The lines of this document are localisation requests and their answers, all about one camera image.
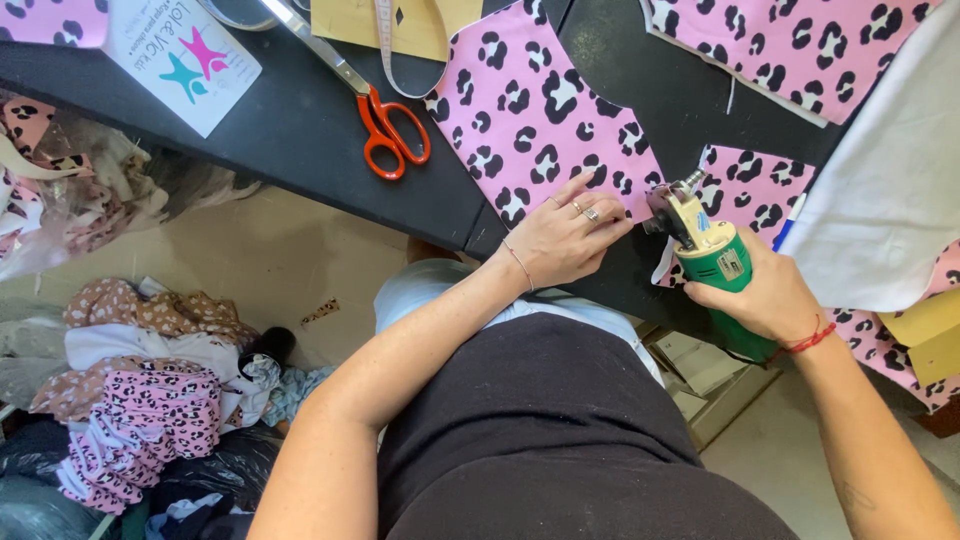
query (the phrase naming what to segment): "tape roll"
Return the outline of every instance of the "tape roll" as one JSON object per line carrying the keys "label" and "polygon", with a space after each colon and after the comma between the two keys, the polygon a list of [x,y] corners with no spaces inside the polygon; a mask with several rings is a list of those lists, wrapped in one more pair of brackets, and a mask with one ring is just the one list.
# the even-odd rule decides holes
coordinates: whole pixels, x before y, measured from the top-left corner
{"label": "tape roll", "polygon": [[263,32],[279,24],[279,21],[274,18],[267,8],[260,4],[260,0],[227,0],[226,3],[230,5],[228,11],[232,16],[223,13],[220,8],[214,4],[214,0],[197,1],[213,15],[213,18],[229,27],[239,30]]}

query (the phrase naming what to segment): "woman's left hand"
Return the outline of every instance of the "woman's left hand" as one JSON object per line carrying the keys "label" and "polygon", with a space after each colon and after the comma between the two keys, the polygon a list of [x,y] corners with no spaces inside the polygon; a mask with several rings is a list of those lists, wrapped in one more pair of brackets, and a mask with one ring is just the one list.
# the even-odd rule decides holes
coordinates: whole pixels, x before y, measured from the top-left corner
{"label": "woman's left hand", "polygon": [[[523,262],[533,286],[569,283],[596,272],[607,248],[634,227],[623,203],[611,194],[584,191],[592,178],[593,173],[574,177],[507,234],[506,243]],[[586,209],[597,212],[596,222],[583,214]],[[507,260],[513,257],[505,245],[493,258],[519,266]]]}

